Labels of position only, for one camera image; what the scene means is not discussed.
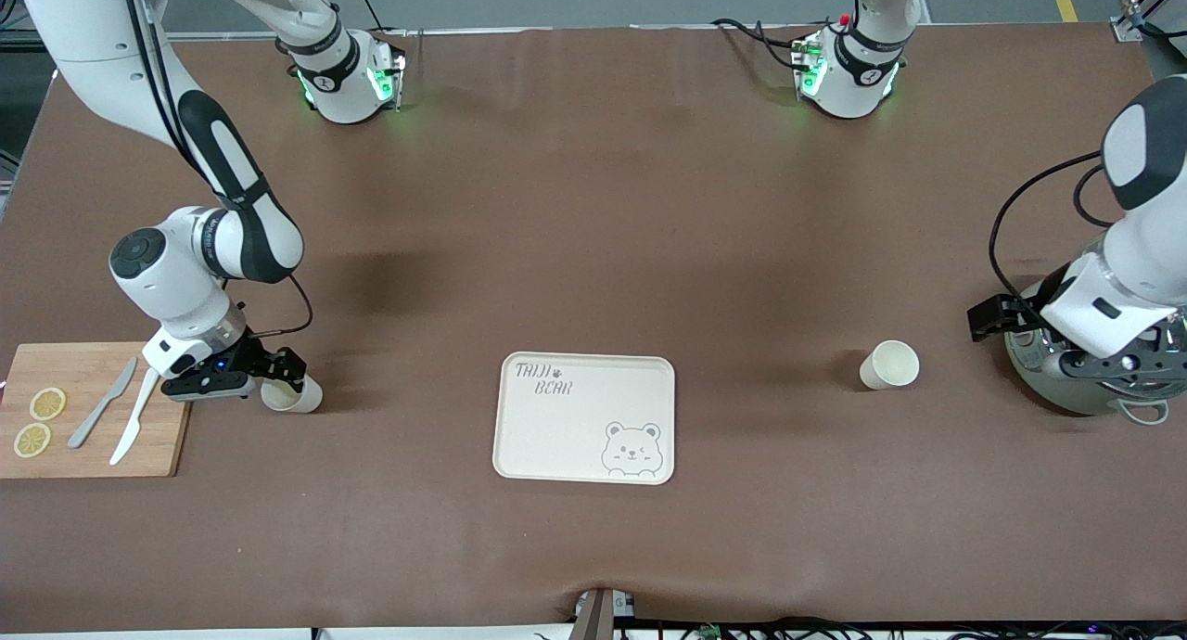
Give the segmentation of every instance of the white paper cup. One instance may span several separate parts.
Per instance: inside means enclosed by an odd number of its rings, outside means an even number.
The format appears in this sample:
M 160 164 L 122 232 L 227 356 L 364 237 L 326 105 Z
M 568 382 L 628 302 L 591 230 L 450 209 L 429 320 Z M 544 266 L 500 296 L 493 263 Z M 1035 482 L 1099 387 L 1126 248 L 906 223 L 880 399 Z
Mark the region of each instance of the white paper cup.
M 861 373 L 870 389 L 903 387 L 919 378 L 919 355 L 903 341 L 882 341 L 862 362 Z
M 284 381 L 264 381 L 260 386 L 264 405 L 279 413 L 310 413 L 322 405 L 322 386 L 305 374 L 300 394 Z

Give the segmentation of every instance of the white plastic knife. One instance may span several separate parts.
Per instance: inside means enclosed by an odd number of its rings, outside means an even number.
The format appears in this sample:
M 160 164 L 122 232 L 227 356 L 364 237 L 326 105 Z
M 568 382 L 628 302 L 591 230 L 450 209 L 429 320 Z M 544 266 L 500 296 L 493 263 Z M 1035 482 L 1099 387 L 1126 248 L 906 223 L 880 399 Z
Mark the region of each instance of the white plastic knife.
M 148 367 L 148 370 L 145 370 L 144 382 L 140 382 L 140 394 L 137 395 L 137 405 L 133 406 L 132 414 L 128 416 L 128 425 L 123 427 L 123 436 L 120 437 L 119 445 L 115 445 L 115 452 L 112 454 L 112 461 L 107 462 L 108 464 L 113 467 L 119 464 L 123 455 L 127 455 L 128 450 L 132 449 L 137 436 L 140 436 L 140 412 L 144 412 L 145 404 L 152 397 L 152 391 L 157 388 L 157 379 L 160 379 L 160 374 L 157 373 L 157 369 Z
M 120 378 L 115 379 L 115 384 L 112 385 L 112 389 L 107 391 L 107 394 L 99 403 L 99 406 L 95 406 L 94 411 L 90 412 L 90 417 L 78 425 L 78 429 L 70 436 L 70 441 L 66 443 L 68 448 L 77 450 L 83 443 L 87 442 L 87 437 L 90 436 L 91 430 L 95 429 L 100 416 L 103 414 L 103 411 L 106 411 L 107 406 L 110 405 L 112 400 L 119 399 L 120 395 L 123 394 L 128 384 L 132 382 L 132 374 L 134 374 L 135 370 L 137 359 L 132 357 L 128 360 L 128 365 L 123 367 L 123 370 L 120 373 Z

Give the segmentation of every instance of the wooden cutting board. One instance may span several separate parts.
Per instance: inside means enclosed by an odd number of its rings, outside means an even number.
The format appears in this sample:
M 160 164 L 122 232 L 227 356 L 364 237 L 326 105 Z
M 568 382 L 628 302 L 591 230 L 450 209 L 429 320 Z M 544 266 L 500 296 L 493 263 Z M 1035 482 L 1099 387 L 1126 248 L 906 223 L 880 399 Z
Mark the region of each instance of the wooden cutting board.
M 119 464 L 109 465 L 123 435 L 140 382 L 148 369 L 140 357 L 144 343 L 26 343 L 17 348 L 8 385 L 0 400 L 0 479 L 18 477 L 165 477 L 177 470 L 190 404 L 178 404 L 157 391 L 140 416 L 140 436 Z M 70 435 L 107 394 L 115 379 L 137 357 L 132 382 L 103 412 L 90 438 L 77 450 L 66 446 Z M 57 387 L 66 394 L 66 407 L 45 424 L 52 431 L 50 446 L 23 460 L 13 438 L 34 422 L 28 403 L 39 391 Z

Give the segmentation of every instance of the table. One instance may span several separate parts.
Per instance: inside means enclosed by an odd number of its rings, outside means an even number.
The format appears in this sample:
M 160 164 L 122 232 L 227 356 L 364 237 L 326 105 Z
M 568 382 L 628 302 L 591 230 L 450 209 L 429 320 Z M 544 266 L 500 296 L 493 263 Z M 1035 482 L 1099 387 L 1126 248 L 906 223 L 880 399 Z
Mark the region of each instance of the table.
M 696 620 L 1187 615 L 1187 406 L 1058 414 L 964 316 L 998 289 L 1004 197 L 1149 83 L 1136 44 L 921 27 L 861 121 L 736 34 L 401 44 L 405 110 L 354 127 L 306 110 L 272 44 L 178 49 L 305 233 L 317 319 L 286 344 L 325 403 L 198 404 L 171 480 L 5 481 L 0 631 L 546 622 L 597 585 Z M 211 202 L 186 170 L 56 81 L 0 227 L 0 368 L 21 341 L 152 334 L 106 256 Z M 1007 273 L 1094 234 L 1077 176 L 1018 203 Z M 1115 214 L 1103 184 L 1086 204 Z M 303 315 L 288 285 L 231 293 L 256 328 Z M 886 338 L 922 375 L 861 392 Z M 673 362 L 671 482 L 497 476 L 518 349 Z

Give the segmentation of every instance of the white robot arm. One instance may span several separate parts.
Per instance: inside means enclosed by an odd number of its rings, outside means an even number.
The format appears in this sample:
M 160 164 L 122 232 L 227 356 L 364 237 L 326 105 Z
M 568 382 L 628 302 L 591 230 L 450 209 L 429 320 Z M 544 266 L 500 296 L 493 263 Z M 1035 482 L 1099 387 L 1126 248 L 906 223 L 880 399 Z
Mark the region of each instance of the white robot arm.
M 297 65 L 305 97 L 335 123 L 358 123 L 399 108 L 404 53 L 364 31 L 347 31 L 328 0 L 233 0 L 277 32 Z
M 170 379 L 165 393 L 177 400 L 247 395 L 255 387 L 252 378 L 264 378 L 266 387 L 275 385 L 266 400 L 284 394 L 272 404 L 294 408 L 305 395 L 297 408 L 316 406 L 320 389 L 310 379 L 305 382 L 300 357 L 286 349 L 264 351 L 220 285 L 291 277 L 304 254 L 300 230 L 227 113 L 178 62 L 151 2 L 25 2 L 59 71 L 87 107 L 174 146 L 221 204 L 178 209 L 155 227 L 125 235 L 112 251 L 110 272 L 119 286 L 160 322 L 144 355 Z
M 793 62 L 800 95 L 839 119 L 874 112 L 890 94 L 902 49 L 922 13 L 922 0 L 853 0 L 846 24 L 805 37 Z
M 975 341 L 1004 332 L 1022 378 L 1056 405 L 1156 424 L 1166 399 L 1187 392 L 1187 74 L 1132 99 L 1100 157 L 1124 216 L 1022 302 L 997 294 L 971 309 L 969 325 Z M 1161 418 L 1136 419 L 1129 405 Z
M 1100 154 L 1125 216 L 1068 265 L 1040 315 L 1110 357 L 1187 306 L 1187 75 L 1141 91 L 1109 126 Z

